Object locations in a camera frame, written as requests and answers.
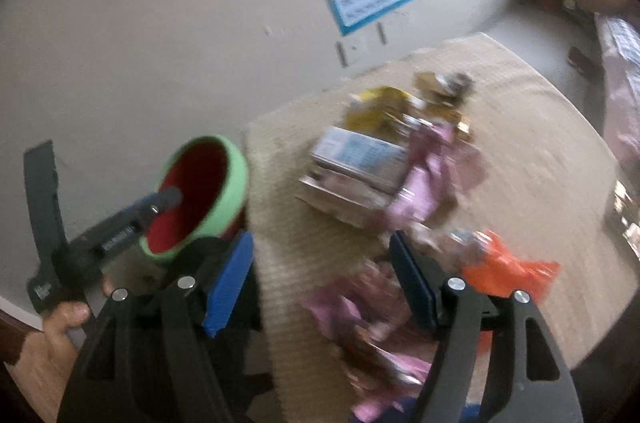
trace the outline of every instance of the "pile of wrappers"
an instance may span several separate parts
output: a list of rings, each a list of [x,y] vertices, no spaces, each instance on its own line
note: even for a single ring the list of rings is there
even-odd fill
[[[473,92],[467,74],[415,74],[420,96],[380,87],[351,96],[340,126],[310,151],[298,197],[342,222],[380,235],[397,229],[478,291],[528,291],[541,302],[555,262],[521,262],[490,231],[439,233],[430,220],[465,204],[486,176],[470,121],[459,107]],[[412,320],[391,265],[367,261],[303,302],[353,385],[355,418],[369,423],[402,411],[429,372],[435,343]],[[489,349],[481,342],[480,352]]]

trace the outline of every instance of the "finger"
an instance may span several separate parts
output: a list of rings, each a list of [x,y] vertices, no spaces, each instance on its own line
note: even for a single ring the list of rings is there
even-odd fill
[[[102,277],[102,292],[104,293],[104,295],[110,297],[114,289],[115,286],[113,285],[113,282],[111,282],[111,279],[106,276]]]
[[[64,378],[71,375],[78,352],[66,334],[70,327],[79,327],[89,318],[89,307],[81,302],[63,302],[42,321],[42,330],[49,342],[49,358]]]

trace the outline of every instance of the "green bowl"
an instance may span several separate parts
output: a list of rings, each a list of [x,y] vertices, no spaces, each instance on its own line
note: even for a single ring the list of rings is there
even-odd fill
[[[200,237],[233,237],[246,201],[248,169],[240,149],[223,136],[202,136],[183,145],[169,160],[158,190],[182,192],[177,209],[158,217],[140,239],[142,250],[169,263]]]

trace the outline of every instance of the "orange plastic bag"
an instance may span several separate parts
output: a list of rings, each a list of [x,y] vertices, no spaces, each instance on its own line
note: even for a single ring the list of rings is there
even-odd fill
[[[520,261],[502,244],[492,231],[484,233],[484,260],[480,264],[463,266],[462,276],[481,293],[509,297],[514,289],[522,289],[540,304],[556,278],[557,262]]]

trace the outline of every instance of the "gold wrapper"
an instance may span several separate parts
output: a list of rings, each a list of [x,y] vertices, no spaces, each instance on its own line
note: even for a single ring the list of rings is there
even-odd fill
[[[640,259],[640,209],[620,181],[613,188],[606,216],[613,237]]]

